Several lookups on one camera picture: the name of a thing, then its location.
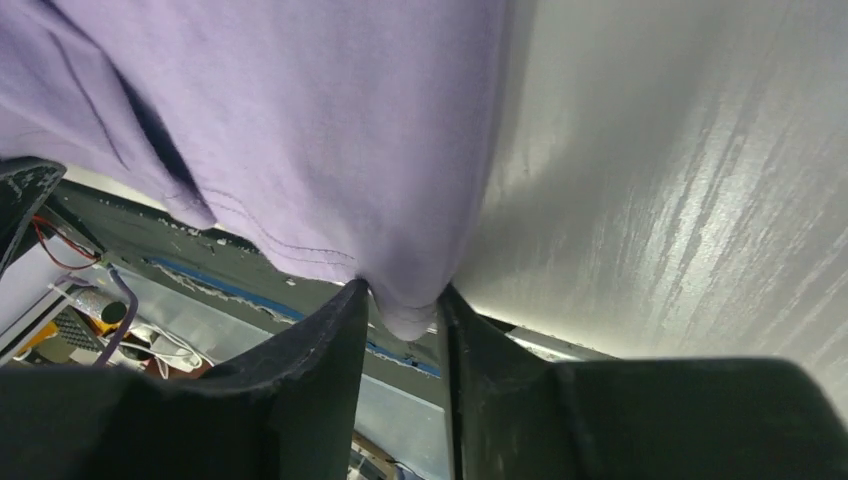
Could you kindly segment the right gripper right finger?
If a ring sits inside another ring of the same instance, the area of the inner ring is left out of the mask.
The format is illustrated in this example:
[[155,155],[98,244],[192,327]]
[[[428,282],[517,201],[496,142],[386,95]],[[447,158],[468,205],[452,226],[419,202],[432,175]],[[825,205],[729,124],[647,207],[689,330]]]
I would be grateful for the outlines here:
[[550,362],[438,300],[455,479],[843,479],[847,431],[768,358]]

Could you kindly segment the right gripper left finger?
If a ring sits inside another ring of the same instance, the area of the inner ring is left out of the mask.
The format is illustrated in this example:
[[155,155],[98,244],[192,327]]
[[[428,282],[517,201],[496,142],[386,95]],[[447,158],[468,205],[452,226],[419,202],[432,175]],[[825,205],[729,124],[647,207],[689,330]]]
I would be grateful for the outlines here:
[[5,479],[343,479],[368,329],[368,288],[198,379],[123,367],[1,372]]

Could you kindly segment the lavender t shirt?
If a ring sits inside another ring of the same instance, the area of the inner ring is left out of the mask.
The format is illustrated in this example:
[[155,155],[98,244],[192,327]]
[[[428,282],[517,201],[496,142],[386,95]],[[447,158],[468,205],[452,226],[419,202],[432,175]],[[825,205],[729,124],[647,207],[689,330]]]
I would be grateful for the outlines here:
[[492,160],[504,1],[5,1],[1,155],[109,177],[420,338]]

